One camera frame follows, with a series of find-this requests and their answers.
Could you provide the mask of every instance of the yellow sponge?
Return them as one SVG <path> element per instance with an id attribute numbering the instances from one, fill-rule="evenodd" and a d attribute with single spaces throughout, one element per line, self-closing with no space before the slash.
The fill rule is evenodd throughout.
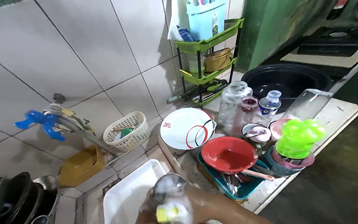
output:
<path id="1" fill-rule="evenodd" d="M 173 208 L 164 208 L 157 207 L 156 217 L 158 223 L 170 222 L 173 217 L 177 216 L 179 213 L 176 207 Z"/>

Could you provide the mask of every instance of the dark floor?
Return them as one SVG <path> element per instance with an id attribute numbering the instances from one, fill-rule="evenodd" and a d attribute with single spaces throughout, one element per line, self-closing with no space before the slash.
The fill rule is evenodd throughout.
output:
<path id="1" fill-rule="evenodd" d="M 358 104 L 358 73 L 334 97 Z M 358 224 L 358 117 L 260 215 L 276 224 Z"/>

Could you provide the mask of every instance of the white plastic basin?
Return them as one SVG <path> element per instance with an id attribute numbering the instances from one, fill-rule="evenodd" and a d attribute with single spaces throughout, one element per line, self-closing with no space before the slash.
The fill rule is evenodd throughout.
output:
<path id="1" fill-rule="evenodd" d="M 134 224 L 147 192 L 167 174 L 151 159 L 106 192 L 103 199 L 105 224 Z"/>

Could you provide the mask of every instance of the gold pot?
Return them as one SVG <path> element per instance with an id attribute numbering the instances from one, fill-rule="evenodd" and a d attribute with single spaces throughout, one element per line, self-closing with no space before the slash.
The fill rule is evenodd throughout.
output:
<path id="1" fill-rule="evenodd" d="M 214 72 L 230 65 L 230 59 L 233 57 L 230 48 L 225 48 L 206 55 L 204 61 L 205 72 Z"/>

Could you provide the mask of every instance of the black plastic basin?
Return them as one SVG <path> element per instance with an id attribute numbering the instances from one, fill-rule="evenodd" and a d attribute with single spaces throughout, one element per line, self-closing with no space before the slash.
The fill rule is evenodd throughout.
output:
<path id="1" fill-rule="evenodd" d="M 306 65 L 277 64 L 254 68 L 241 78 L 253 90 L 253 95 L 261 99 L 271 90 L 279 90 L 281 107 L 277 113 L 284 112 L 305 89 L 327 91 L 332 79 Z"/>

